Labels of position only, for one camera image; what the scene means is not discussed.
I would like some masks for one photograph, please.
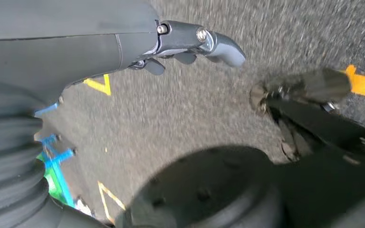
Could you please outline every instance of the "screw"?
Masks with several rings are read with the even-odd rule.
[[[199,28],[198,31],[196,31],[196,37],[200,42],[205,42],[207,33],[204,28]]]
[[[165,34],[167,32],[168,32],[167,26],[165,26],[165,25],[157,26],[157,33],[158,34]]]

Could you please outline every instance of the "black wheel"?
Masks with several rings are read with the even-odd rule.
[[[193,153],[147,182],[115,227],[281,227],[283,208],[270,168],[267,156],[250,147]]]

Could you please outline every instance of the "asphalt pavement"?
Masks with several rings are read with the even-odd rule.
[[[200,57],[190,66],[160,61],[165,73],[111,74],[112,95],[86,84],[63,93],[45,115],[78,148],[63,164],[71,191],[104,218],[97,182],[124,204],[159,169],[184,154],[221,144],[263,150],[286,162],[279,129],[249,105],[251,86],[319,67],[365,75],[365,0],[152,0],[162,19],[204,25],[242,47],[248,60],[231,69]],[[365,97],[350,95],[341,112],[365,125]],[[111,215],[122,210],[106,196]]]

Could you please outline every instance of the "robotic hand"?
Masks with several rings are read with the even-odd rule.
[[[245,60],[230,38],[159,22],[143,0],[0,0],[0,228],[104,227],[49,197],[33,113],[85,78],[127,68],[160,75],[154,57],[189,64],[197,55]]]

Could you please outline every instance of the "blue metal frame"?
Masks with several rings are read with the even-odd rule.
[[[52,134],[49,137],[39,140],[44,147],[46,147],[52,154],[53,157],[48,156],[44,151],[42,156],[44,158],[44,164],[46,169],[52,168],[55,175],[57,176],[58,183],[61,186],[62,193],[68,206],[75,207],[72,195],[70,194],[69,187],[65,181],[65,177],[62,174],[60,164],[61,162],[74,156],[71,149],[66,149],[64,152],[59,153],[53,146],[53,143],[57,141],[57,136]]]

